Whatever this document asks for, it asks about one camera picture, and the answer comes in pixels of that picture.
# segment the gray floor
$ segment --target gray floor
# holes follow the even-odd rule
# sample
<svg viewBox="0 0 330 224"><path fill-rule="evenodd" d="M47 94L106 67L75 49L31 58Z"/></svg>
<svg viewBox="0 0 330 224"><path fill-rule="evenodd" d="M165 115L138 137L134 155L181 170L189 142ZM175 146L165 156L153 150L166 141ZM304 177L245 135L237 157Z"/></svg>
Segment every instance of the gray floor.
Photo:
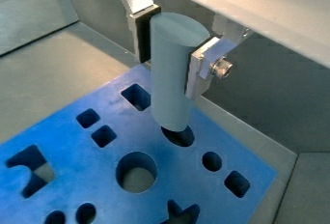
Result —
<svg viewBox="0 0 330 224"><path fill-rule="evenodd" d="M330 223L330 153L300 155L275 223Z"/></svg>
<svg viewBox="0 0 330 224"><path fill-rule="evenodd" d="M133 66L82 23L0 58L0 143Z"/></svg>

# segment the bolt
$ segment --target bolt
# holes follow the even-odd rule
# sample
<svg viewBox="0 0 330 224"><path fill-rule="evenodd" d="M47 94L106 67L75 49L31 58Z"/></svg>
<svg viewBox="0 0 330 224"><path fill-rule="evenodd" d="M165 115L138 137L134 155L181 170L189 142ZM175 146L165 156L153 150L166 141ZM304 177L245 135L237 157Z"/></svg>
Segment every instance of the bolt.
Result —
<svg viewBox="0 0 330 224"><path fill-rule="evenodd" d="M217 75L219 79L225 79L230 73L233 64L227 62L226 57L221 57L211 65L210 65L210 73Z"/></svg>

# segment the square hole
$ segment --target square hole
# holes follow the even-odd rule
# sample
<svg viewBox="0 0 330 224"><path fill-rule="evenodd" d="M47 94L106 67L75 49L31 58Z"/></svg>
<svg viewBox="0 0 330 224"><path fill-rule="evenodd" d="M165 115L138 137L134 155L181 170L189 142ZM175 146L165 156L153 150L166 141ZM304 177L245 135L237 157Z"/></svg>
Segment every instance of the square hole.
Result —
<svg viewBox="0 0 330 224"><path fill-rule="evenodd" d="M82 114L78 115L78 122L83 128L91 127L98 121L99 116L92 109L88 109Z"/></svg>
<svg viewBox="0 0 330 224"><path fill-rule="evenodd" d="M231 172L230 176L225 180L225 185L239 198L245 196L250 188L249 180L237 171Z"/></svg>
<svg viewBox="0 0 330 224"><path fill-rule="evenodd" d="M138 111L143 111L151 105L150 93L138 84L125 89L122 96L129 100Z"/></svg>
<svg viewBox="0 0 330 224"><path fill-rule="evenodd" d="M104 148L111 141L117 139L118 135L110 126L103 126L94 134L92 140L95 141L99 148Z"/></svg>
<svg viewBox="0 0 330 224"><path fill-rule="evenodd" d="M26 166L31 170L30 181L22 191L24 198L30 198L55 179L55 171L35 145L12 156L7 166Z"/></svg>

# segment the metal plate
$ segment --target metal plate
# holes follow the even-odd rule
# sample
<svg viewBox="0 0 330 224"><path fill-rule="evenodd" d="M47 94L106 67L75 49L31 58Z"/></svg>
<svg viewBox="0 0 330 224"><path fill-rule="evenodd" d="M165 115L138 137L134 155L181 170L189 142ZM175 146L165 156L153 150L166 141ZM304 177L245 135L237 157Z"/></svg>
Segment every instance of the metal plate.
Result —
<svg viewBox="0 0 330 224"><path fill-rule="evenodd" d="M75 21L70 0L0 0L0 55Z"/></svg>
<svg viewBox="0 0 330 224"><path fill-rule="evenodd" d="M43 223L55 210L64 213L66 223L76 223L76 214L86 203L95 206L95 224L162 223L169 219L169 200L183 210L199 205L198 223L247 222L273 183L275 170L197 109L190 122L194 144L183 148L170 143L151 117L151 107L142 106L145 111L138 111L123 96L123 90L133 84L150 92L150 71L142 66L0 147L0 198L7 199L0 206L2 223ZM78 117L88 109L99 119L82 126ZM110 126L114 140L100 148L95 132L103 126ZM36 146L42 156L35 152L35 156L22 156L31 152L30 146ZM134 152L150 155L158 170L154 185L138 194L121 188L115 173L122 158ZM221 155L218 172L203 167L202 156L207 152ZM48 162L55 178L30 197L23 197L31 172L15 165L26 165L38 174L35 169L42 162ZM250 183L241 198L226 186L234 171Z"/></svg>

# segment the blue board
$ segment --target blue board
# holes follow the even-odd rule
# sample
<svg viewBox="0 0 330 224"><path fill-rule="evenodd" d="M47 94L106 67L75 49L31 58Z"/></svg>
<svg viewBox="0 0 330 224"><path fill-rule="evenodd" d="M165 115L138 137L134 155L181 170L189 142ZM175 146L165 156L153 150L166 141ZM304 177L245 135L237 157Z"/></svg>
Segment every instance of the blue board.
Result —
<svg viewBox="0 0 330 224"><path fill-rule="evenodd" d="M150 89L138 66L0 147L2 224L249 222L275 170L197 108L191 130L162 130ZM139 193L122 188L134 167L155 178Z"/></svg>

